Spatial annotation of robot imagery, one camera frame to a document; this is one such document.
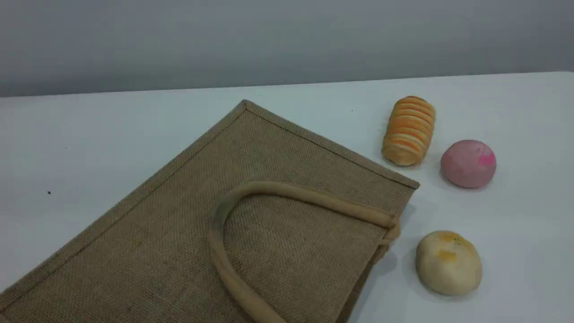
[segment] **rope handle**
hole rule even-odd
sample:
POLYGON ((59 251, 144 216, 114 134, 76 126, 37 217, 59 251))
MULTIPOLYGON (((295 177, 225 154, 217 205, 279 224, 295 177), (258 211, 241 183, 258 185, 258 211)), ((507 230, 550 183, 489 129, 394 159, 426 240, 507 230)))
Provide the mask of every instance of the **rope handle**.
POLYGON ((389 229, 381 245, 389 245, 400 233, 398 222, 395 222, 388 213, 308 187, 279 182, 249 182, 233 188, 218 204, 211 221, 208 232, 211 260, 231 296, 257 323, 286 323, 286 321, 235 272, 223 244, 223 228, 227 216, 241 199, 251 194, 270 194, 296 199, 389 229))

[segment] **gray wall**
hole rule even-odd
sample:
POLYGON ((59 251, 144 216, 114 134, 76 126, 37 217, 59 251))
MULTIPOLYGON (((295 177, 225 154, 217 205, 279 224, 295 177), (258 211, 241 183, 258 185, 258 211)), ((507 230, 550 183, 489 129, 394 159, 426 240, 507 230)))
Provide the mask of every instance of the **gray wall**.
POLYGON ((574 70, 573 0, 0 0, 0 96, 574 70))

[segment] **striped bread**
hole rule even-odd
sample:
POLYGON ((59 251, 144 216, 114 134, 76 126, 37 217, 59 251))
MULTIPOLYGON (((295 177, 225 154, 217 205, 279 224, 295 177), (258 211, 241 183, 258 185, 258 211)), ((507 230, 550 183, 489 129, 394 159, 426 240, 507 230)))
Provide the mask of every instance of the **striped bread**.
POLYGON ((395 103, 383 139, 383 156, 399 166, 420 164, 431 144, 435 108, 414 96, 395 103))

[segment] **woven jute texture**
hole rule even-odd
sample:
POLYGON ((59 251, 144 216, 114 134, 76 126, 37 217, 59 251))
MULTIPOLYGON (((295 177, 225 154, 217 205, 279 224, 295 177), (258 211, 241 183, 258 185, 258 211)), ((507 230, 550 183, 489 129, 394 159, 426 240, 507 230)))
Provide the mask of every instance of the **woven jute texture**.
MULTIPOLYGON (((294 183, 398 216, 418 183, 249 101, 0 294, 0 322, 252 322, 211 263, 214 207, 252 180, 294 183)), ((289 198, 231 212, 238 274, 288 322, 345 322, 386 230, 289 198)))

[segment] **bread roll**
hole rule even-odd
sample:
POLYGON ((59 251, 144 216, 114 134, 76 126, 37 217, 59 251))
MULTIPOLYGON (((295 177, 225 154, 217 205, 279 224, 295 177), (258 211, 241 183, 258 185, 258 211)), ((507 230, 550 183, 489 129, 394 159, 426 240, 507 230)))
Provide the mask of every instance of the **bread roll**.
POLYGON ((399 166, 422 162, 435 129, 435 109, 409 96, 395 103, 383 139, 383 156, 399 166))
POLYGON ((497 158, 485 143, 462 140, 448 148, 440 160, 440 167, 451 183, 467 189, 478 189, 494 177, 497 158))
POLYGON ((451 231, 429 233, 418 243, 418 277, 433 291, 464 295, 482 280, 482 263, 474 246, 451 231))

